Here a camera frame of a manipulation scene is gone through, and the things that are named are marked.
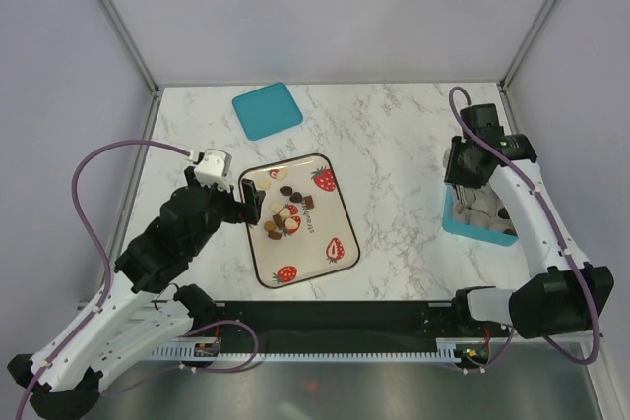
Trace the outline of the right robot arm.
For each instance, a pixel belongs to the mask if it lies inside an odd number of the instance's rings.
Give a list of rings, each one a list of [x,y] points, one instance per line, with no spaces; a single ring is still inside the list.
[[[469,336],[485,322],[512,326],[525,339],[587,331],[600,315],[614,279],[593,266],[559,217],[542,182],[529,139],[508,135],[493,104],[461,110],[445,181],[465,189],[490,188],[508,212],[523,248],[529,280],[518,289],[460,289],[450,311],[455,332]]]

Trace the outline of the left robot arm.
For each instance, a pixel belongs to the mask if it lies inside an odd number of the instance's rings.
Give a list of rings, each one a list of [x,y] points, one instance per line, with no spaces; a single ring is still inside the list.
[[[252,180],[241,181],[243,199],[237,201],[231,187],[203,185],[192,168],[185,176],[186,186],[175,190],[129,243],[70,326],[42,350],[18,354],[8,363],[26,390],[21,404],[40,418],[83,418],[108,384],[157,346],[178,336],[206,335],[221,325],[213,299],[189,284],[146,323],[117,335],[138,309],[188,270],[222,224],[260,221],[265,193]]]

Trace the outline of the metal tongs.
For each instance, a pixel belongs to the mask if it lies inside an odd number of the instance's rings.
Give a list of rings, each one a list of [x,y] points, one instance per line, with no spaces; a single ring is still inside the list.
[[[470,209],[470,199],[467,197],[467,189],[456,185],[453,187],[453,212],[463,214]]]

